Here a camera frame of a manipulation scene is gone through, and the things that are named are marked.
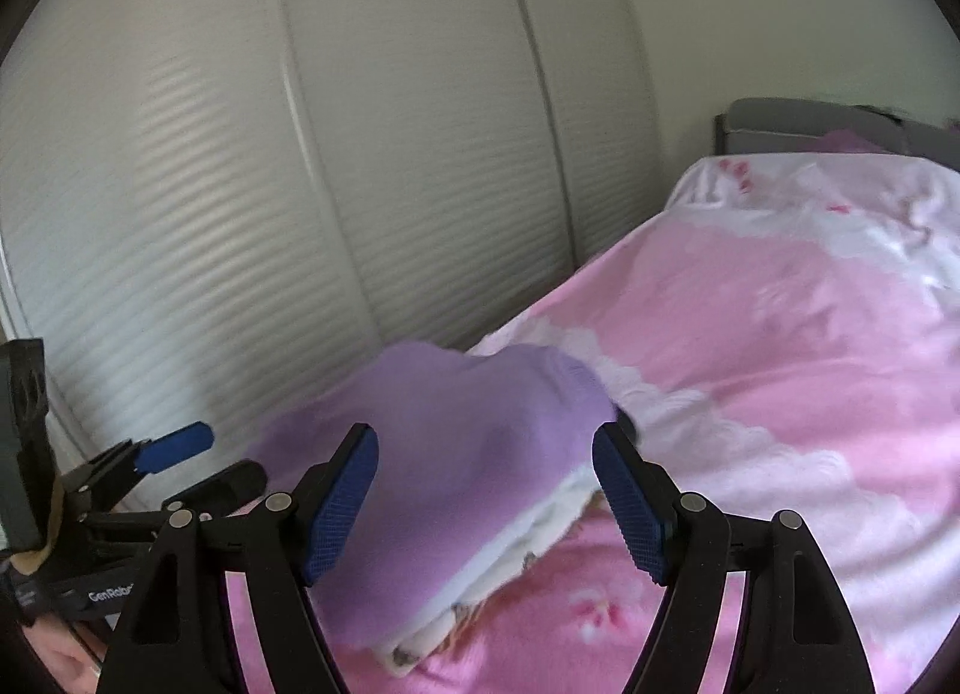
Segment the person left hand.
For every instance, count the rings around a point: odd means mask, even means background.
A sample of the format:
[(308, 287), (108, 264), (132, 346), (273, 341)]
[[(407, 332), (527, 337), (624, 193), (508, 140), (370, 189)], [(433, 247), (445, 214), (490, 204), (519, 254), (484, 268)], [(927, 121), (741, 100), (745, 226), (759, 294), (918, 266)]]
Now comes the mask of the person left hand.
[(26, 626), (23, 634), (65, 692), (96, 692), (107, 647), (91, 630), (64, 623), (53, 614), (44, 614)]

